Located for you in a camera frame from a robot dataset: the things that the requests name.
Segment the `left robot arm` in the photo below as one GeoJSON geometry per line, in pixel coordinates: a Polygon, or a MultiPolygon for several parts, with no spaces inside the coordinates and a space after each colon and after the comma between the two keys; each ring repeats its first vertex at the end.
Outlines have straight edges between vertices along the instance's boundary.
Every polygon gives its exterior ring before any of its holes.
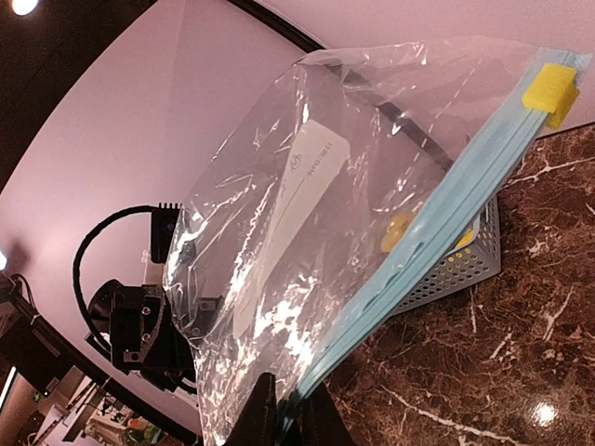
{"type": "Polygon", "coordinates": [[[124,374],[139,374],[160,390],[196,393],[189,342],[176,326],[162,285],[162,271],[178,223],[177,203],[136,205],[104,218],[82,240],[73,259],[72,281],[77,307],[89,333],[86,342],[124,374]],[[130,216],[147,215],[149,250],[142,282],[125,283],[131,260],[122,248],[105,248],[102,260],[112,277],[86,300],[82,276],[85,254],[110,225],[130,216]]]}

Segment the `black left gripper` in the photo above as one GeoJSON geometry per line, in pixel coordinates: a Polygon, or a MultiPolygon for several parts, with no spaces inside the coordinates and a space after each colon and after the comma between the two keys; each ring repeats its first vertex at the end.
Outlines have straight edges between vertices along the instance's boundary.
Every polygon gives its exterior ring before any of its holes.
{"type": "Polygon", "coordinates": [[[98,289],[87,310],[110,346],[104,349],[92,334],[87,342],[116,369],[157,388],[196,387],[189,342],[173,323],[161,286],[126,286],[113,279],[98,289]]]}

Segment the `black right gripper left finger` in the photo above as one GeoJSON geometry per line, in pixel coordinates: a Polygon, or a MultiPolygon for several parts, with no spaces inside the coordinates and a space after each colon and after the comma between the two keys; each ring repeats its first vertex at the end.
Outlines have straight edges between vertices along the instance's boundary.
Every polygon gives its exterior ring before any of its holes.
{"type": "Polygon", "coordinates": [[[277,416],[276,382],[273,374],[262,374],[246,404],[249,445],[273,445],[277,416]]]}

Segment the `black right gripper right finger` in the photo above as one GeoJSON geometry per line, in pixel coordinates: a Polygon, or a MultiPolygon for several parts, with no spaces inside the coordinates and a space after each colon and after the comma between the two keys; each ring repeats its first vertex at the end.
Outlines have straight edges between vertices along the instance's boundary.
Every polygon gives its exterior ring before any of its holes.
{"type": "Polygon", "coordinates": [[[307,446],[356,446],[324,383],[301,405],[301,437],[307,446]]]}

